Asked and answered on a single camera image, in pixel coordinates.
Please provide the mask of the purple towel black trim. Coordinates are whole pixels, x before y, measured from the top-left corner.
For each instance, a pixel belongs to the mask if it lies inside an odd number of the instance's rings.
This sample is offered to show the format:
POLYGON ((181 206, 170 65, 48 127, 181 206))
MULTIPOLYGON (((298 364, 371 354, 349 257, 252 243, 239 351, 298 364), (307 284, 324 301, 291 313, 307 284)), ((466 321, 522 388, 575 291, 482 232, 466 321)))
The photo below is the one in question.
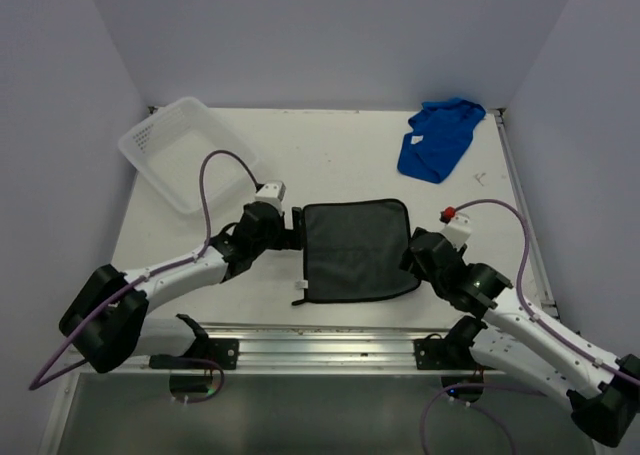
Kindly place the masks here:
POLYGON ((304 296, 292 304, 379 302, 415 291, 421 281, 400 268, 410 237, 398 199, 303 207, 304 296))

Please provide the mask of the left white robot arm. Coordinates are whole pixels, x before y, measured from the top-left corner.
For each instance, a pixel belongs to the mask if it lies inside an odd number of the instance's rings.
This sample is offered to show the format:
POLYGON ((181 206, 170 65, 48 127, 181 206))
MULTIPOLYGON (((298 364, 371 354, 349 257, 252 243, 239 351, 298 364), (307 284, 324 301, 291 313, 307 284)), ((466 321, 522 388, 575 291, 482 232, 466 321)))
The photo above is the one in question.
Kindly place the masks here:
POLYGON ((267 250, 302 246, 302 210, 291 210, 292 228, 271 204, 244 206, 240 220, 225 226, 194 252, 143 269, 96 269, 59 322, 61 333, 98 373, 135 356, 151 357, 154 369, 199 369, 214 361, 213 343, 190 316, 155 320, 162 305, 248 271, 267 250))

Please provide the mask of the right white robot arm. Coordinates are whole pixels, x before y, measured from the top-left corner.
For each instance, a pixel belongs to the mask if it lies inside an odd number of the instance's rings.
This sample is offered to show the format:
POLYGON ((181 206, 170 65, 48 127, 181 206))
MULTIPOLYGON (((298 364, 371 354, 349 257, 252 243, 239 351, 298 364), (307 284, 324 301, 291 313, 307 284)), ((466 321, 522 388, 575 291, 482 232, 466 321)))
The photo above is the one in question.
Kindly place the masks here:
POLYGON ((484 263, 468 264, 449 230, 418 228, 401 267, 463 318, 445 344, 451 364, 500 370, 558 402, 592 440, 616 448, 639 412, 639 358, 585 340, 484 263))

